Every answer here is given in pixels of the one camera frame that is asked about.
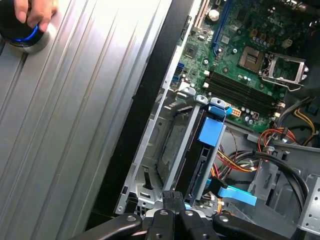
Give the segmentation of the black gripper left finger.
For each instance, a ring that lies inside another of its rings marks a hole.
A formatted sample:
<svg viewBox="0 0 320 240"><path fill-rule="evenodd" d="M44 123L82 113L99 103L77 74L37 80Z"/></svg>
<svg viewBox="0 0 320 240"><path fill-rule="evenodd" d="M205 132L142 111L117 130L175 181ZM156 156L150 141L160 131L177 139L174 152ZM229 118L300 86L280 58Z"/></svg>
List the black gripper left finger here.
<svg viewBox="0 0 320 240"><path fill-rule="evenodd" d="M172 240L174 191L164 191L163 208L149 210L145 218L125 213L72 237L73 240Z"/></svg>

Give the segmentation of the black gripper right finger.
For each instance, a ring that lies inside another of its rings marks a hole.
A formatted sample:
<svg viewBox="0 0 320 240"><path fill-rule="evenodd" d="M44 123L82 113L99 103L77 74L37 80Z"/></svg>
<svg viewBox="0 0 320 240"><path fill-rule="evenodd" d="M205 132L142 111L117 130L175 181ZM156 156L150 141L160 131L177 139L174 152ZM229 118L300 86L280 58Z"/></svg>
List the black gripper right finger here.
<svg viewBox="0 0 320 240"><path fill-rule="evenodd" d="M291 237L255 225L231 214L214 214L211 220L200 213L186 209L182 193L172 193L175 217L175 238L177 240L301 240L294 233Z"/></svg>

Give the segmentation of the person's hand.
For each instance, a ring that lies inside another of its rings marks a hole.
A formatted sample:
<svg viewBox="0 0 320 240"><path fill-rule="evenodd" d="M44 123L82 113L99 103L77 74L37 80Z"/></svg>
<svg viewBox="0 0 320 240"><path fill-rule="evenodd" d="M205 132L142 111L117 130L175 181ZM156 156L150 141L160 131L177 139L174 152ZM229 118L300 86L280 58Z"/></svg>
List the person's hand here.
<svg viewBox="0 0 320 240"><path fill-rule="evenodd" d="M52 15L58 10L58 0L32 0L29 11L28 0L14 0L16 18L21 22L27 22L30 28L38 26L41 32L46 32Z"/></svg>

